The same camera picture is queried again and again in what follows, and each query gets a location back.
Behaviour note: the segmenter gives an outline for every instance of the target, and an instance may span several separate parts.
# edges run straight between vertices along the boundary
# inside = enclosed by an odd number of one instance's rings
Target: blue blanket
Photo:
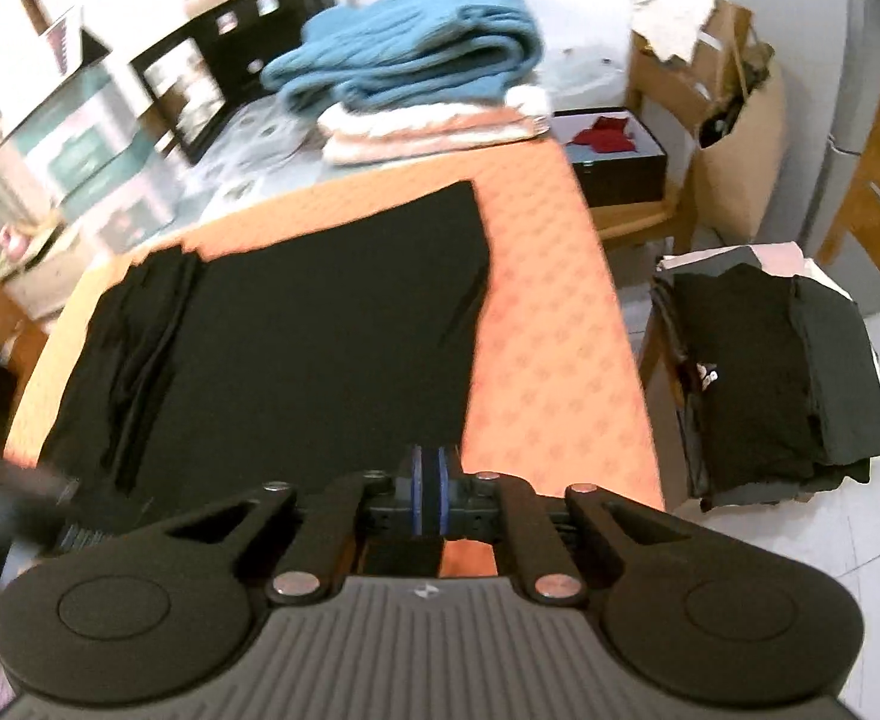
[[[523,0],[380,0],[343,5],[304,25],[304,45],[265,66],[260,81],[288,109],[352,110],[501,101],[542,57]]]

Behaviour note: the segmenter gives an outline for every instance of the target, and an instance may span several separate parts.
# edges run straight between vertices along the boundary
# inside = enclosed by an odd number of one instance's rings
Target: paper bag
[[[786,100],[776,60],[750,93],[726,137],[694,152],[690,169],[697,215],[727,244],[753,240],[786,150]]]

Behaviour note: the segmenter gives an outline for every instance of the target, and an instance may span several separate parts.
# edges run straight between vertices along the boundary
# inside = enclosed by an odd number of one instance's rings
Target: orange tablecloth
[[[491,250],[462,464],[563,495],[594,482],[663,508],[633,354],[590,213],[552,141],[374,170],[273,200],[164,242],[206,258],[347,223],[471,179]],[[145,251],[81,279],[16,412],[7,455],[35,464],[101,293]]]

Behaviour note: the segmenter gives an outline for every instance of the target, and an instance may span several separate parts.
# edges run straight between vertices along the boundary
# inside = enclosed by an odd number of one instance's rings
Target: folded blanket
[[[534,119],[522,119],[513,124],[494,124],[492,127],[472,127],[458,132],[427,135],[422,138],[393,138],[371,140],[334,136],[323,147],[323,160],[332,165],[360,165],[364,162],[383,162],[443,151],[463,151],[480,146],[498,146],[536,138],[546,132],[549,124],[537,124]]]
[[[323,134],[338,138],[395,140],[425,138],[475,127],[502,127],[532,119],[549,127],[553,114],[546,90],[520,84],[507,90],[502,104],[432,103],[389,111],[349,111],[342,103],[326,109],[317,122]]]
[[[380,0],[332,7],[304,25],[304,45],[260,81],[296,114],[454,101],[499,103],[539,62],[523,0]]]

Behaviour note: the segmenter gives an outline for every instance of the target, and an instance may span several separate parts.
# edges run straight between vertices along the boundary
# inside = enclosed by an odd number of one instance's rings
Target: black box
[[[636,151],[598,154],[590,146],[570,142],[581,130],[590,129],[600,116],[630,119],[625,132]],[[563,145],[590,208],[663,199],[666,152],[643,122],[626,108],[558,111],[550,128],[553,137]]]

